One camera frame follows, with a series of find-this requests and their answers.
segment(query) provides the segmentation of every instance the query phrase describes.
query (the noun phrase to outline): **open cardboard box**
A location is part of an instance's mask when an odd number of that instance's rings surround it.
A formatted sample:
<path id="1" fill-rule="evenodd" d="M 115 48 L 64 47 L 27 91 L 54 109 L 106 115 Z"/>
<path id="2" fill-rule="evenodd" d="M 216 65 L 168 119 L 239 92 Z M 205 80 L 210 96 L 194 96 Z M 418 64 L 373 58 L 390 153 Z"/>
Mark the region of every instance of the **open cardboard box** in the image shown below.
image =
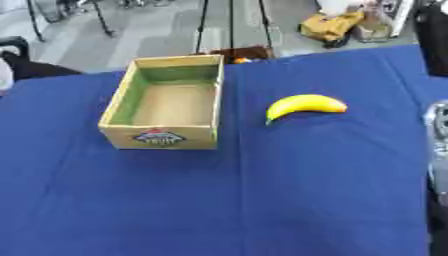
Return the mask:
<path id="1" fill-rule="evenodd" d="M 99 122 L 116 148 L 213 149 L 221 55 L 137 59 Z"/>

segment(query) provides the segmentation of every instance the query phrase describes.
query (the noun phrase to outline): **blue tablecloth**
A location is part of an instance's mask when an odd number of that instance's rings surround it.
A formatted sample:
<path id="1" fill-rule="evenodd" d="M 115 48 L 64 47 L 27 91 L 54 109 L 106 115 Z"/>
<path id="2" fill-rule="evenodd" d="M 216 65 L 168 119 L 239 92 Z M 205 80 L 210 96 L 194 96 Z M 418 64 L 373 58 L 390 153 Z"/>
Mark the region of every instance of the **blue tablecloth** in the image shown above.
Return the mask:
<path id="1" fill-rule="evenodd" d="M 216 151 L 114 149 L 97 122 L 121 77 L 0 100 L 0 255 L 427 255 L 421 115 L 448 80 L 417 47 L 228 66 Z M 264 125 L 299 93 L 350 109 Z"/>

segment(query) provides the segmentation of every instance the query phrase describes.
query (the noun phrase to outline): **gray floor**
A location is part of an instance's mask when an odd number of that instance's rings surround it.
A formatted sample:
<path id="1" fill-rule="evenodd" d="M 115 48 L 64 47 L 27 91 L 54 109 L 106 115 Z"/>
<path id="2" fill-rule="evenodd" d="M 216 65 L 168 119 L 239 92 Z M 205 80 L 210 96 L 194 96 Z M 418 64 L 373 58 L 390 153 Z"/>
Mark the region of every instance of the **gray floor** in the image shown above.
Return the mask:
<path id="1" fill-rule="evenodd" d="M 210 0 L 203 51 L 228 47 L 228 1 Z M 321 43 L 300 36 L 297 24 L 317 10 L 314 0 L 265 0 L 273 21 L 271 34 L 278 57 L 327 51 Z M 258 0 L 235 1 L 236 46 L 266 44 Z M 113 0 L 101 2 L 107 22 L 116 31 L 108 38 L 95 13 L 77 14 L 69 20 L 39 25 L 47 42 L 37 42 L 25 10 L 0 15 L 0 36 L 22 35 L 32 43 L 35 60 L 59 64 L 85 72 L 123 69 L 136 57 L 187 55 L 194 49 L 202 0 L 176 0 L 166 7 L 122 9 Z M 414 43 L 407 26 L 402 36 L 384 44 L 363 44 L 352 40 L 337 50 Z"/>

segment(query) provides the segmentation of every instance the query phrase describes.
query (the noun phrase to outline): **fruit label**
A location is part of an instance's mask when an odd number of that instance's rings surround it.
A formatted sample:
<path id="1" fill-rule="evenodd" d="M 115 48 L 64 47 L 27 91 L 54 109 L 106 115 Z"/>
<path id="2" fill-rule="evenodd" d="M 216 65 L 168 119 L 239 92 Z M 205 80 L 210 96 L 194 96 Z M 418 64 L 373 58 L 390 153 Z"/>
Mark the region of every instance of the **fruit label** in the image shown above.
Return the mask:
<path id="1" fill-rule="evenodd" d="M 151 129 L 135 136 L 134 140 L 157 147 L 168 147 L 186 139 L 180 135 L 166 132 L 161 129 Z"/>

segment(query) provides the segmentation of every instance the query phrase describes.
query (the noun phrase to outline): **banana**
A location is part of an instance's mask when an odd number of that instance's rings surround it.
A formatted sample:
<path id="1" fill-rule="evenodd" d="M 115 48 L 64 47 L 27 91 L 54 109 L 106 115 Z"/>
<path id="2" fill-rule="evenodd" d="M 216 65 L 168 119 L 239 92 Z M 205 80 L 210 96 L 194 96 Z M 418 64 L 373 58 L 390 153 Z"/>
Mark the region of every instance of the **banana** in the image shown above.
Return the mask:
<path id="1" fill-rule="evenodd" d="M 275 119 L 297 111 L 345 112 L 347 105 L 343 102 L 323 95 L 302 94 L 286 97 L 272 104 L 266 112 L 266 125 Z"/>

